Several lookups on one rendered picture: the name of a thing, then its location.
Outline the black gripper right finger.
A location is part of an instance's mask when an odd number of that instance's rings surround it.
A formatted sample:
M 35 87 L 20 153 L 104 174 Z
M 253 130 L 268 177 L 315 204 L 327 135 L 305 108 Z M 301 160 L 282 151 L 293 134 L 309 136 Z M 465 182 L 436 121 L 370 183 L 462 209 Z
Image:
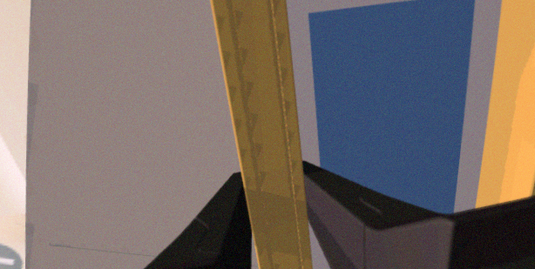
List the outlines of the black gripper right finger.
M 308 221 L 330 269 L 485 269 L 535 256 L 535 196 L 436 213 L 302 166 Z

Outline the gold picture frame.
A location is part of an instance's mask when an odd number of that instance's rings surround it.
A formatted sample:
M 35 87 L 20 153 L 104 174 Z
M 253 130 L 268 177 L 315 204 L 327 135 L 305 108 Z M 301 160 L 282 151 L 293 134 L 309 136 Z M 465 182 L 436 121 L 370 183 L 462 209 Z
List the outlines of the gold picture frame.
M 330 269 L 302 161 L 436 213 L 535 196 L 535 0 L 210 0 L 259 269 Z

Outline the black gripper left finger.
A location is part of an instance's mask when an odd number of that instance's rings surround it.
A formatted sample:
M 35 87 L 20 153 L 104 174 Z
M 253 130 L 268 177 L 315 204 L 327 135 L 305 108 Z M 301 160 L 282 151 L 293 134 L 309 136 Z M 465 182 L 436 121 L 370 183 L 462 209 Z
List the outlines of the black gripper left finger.
M 252 228 L 241 171 L 145 269 L 251 269 Z

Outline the grey wall panel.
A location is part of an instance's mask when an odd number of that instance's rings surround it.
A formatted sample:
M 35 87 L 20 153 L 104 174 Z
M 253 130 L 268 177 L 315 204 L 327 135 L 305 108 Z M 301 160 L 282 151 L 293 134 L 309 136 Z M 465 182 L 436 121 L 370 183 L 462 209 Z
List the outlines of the grey wall panel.
M 240 171 L 210 0 L 30 0 L 25 269 L 145 269 Z

